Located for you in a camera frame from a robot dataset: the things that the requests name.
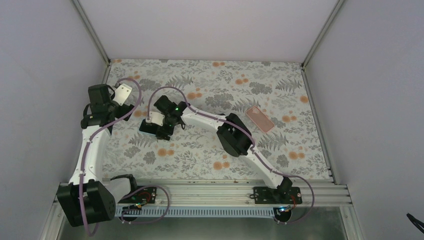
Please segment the phone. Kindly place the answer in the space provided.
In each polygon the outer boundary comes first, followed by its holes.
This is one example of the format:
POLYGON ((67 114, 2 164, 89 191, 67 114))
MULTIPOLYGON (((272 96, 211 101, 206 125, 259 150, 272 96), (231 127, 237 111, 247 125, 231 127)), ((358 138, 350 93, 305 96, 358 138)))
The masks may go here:
POLYGON ((160 125, 155 123, 147 122, 146 119, 143 119, 141 125, 138 128, 138 131, 142 134, 149 134, 155 136, 157 134, 158 128, 160 125))

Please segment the pink phone case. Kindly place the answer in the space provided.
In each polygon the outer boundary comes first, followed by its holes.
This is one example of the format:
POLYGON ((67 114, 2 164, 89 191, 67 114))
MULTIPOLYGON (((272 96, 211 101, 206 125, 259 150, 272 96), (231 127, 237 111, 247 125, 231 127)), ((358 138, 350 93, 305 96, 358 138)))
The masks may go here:
POLYGON ((265 134, 275 127, 275 124, 257 106, 252 106, 245 114, 265 134))

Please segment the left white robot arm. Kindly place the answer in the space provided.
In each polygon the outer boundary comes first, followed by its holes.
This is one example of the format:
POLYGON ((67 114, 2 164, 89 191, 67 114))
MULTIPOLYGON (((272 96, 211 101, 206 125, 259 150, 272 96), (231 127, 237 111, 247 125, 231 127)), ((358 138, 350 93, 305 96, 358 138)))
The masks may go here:
POLYGON ((113 126, 118 120, 128 121, 134 109, 134 105, 125 104, 131 92, 132 88, 124 83, 88 88, 89 103, 80 122, 82 145, 78 162, 68 184, 56 192, 72 227, 110 221, 121 199, 131 203, 139 197, 140 190, 132 174, 119 175, 108 184, 103 183, 104 159, 113 126))

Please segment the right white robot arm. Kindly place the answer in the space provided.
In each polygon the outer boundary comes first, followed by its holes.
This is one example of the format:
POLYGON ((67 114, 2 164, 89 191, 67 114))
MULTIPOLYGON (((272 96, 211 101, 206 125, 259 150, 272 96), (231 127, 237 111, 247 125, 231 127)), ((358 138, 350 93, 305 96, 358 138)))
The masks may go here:
POLYGON ((242 157, 265 182, 270 190, 272 200, 278 204, 284 203, 290 197, 293 182, 286 176, 275 173, 265 157, 257 150, 251 132, 241 119, 234 113, 216 115, 205 112, 189 103, 181 101, 176 104, 162 95, 154 107, 159 111, 147 122, 157 125, 156 137, 169 140, 178 125, 182 129, 195 126, 215 132, 222 148, 233 157, 242 157))

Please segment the floral patterned table mat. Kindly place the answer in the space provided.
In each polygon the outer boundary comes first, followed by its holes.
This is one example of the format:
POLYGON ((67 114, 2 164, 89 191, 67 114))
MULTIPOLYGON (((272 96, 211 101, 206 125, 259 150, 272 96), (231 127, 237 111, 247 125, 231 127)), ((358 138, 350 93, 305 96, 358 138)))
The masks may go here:
POLYGON ((103 162, 106 178, 259 179, 243 159, 223 150, 212 131, 176 127, 169 141, 140 133, 147 112, 165 95, 212 114, 238 115, 275 170, 307 180, 330 179, 299 63, 116 58, 107 82, 121 78, 140 84, 142 100, 130 120, 113 127, 103 162), (253 106, 275 124, 270 132, 263 133, 247 117, 253 106))

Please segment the black object at edge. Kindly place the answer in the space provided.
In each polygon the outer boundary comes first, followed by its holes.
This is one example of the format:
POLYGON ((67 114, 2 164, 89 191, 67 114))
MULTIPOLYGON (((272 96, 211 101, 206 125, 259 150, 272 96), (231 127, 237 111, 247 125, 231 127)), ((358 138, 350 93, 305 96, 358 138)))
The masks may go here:
POLYGON ((424 234, 424 223, 419 219, 415 218, 412 214, 407 213, 406 217, 408 220, 421 232, 424 234))

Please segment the aluminium mounting rail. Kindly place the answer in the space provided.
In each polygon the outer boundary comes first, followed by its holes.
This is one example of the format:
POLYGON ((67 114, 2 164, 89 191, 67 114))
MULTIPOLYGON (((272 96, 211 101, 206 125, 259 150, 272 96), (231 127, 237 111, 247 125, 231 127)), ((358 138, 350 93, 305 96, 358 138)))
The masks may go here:
MULTIPOLYGON (((173 207, 253 207, 250 198, 254 187, 264 187, 262 180, 187 180, 138 179, 141 186, 164 188, 173 207)), ((348 207, 353 204, 348 187, 330 181, 311 180, 315 207, 348 207)))

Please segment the left aluminium corner post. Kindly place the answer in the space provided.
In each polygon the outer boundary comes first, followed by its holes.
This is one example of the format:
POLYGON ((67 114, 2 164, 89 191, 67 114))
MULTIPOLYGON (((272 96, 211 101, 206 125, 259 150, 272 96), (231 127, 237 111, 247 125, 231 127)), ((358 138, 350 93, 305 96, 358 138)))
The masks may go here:
POLYGON ((87 30, 91 40, 93 41, 98 53, 100 54, 102 60, 105 62, 106 65, 109 65, 110 58, 108 57, 105 48, 103 47, 100 38, 98 37, 83 5, 81 4, 80 0, 71 0, 71 3, 75 7, 80 19, 83 22, 83 25, 85 29, 87 30))

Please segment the aluminium corner post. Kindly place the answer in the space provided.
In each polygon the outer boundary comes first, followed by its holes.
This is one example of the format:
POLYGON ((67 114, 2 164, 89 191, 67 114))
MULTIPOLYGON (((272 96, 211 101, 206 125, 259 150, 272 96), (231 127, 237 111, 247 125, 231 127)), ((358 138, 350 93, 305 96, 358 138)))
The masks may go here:
POLYGON ((105 62, 106 65, 109 65, 110 58, 108 57, 105 48, 103 47, 100 38, 98 37, 83 5, 81 4, 80 0, 71 0, 71 3, 75 7, 80 19, 83 22, 83 25, 85 29, 87 30, 91 40, 93 41, 98 53, 100 54, 102 60, 105 62))
POLYGON ((339 10, 344 5, 345 0, 337 0, 335 5, 333 6, 330 14, 328 15, 327 19, 324 22, 324 25, 322 26, 321 30, 319 31, 316 39, 314 40, 311 48, 309 49, 304 61, 302 62, 301 66, 302 69, 305 70, 310 63, 311 59, 313 58, 317 48, 319 47, 322 39, 326 35, 327 31, 329 30, 330 26, 332 25, 333 21, 335 20, 336 16, 339 13, 339 10))

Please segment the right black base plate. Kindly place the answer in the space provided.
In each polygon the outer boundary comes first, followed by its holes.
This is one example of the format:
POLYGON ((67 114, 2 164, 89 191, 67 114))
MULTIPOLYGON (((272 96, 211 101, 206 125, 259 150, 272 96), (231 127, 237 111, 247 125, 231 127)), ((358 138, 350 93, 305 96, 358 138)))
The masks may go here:
POLYGON ((302 194, 299 187, 291 187, 290 189, 272 189, 265 186, 256 186, 249 195, 257 205, 274 204, 289 205, 302 204, 302 194))

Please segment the right aluminium corner post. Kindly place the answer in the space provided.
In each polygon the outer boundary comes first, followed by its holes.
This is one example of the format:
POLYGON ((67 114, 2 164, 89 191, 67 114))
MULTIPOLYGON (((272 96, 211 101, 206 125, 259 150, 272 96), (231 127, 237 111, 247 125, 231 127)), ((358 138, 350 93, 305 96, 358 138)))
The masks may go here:
POLYGON ((302 62, 301 66, 302 69, 305 70, 310 63, 311 59, 313 58, 317 48, 319 47, 322 39, 326 35, 327 31, 329 30, 330 26, 332 25, 333 21, 335 20, 336 16, 339 13, 339 10, 344 5, 345 0, 337 0, 335 5, 333 6, 330 14, 328 15, 327 19, 324 22, 324 25, 322 26, 321 30, 319 31, 316 39, 314 40, 311 48, 309 49, 304 61, 302 62))

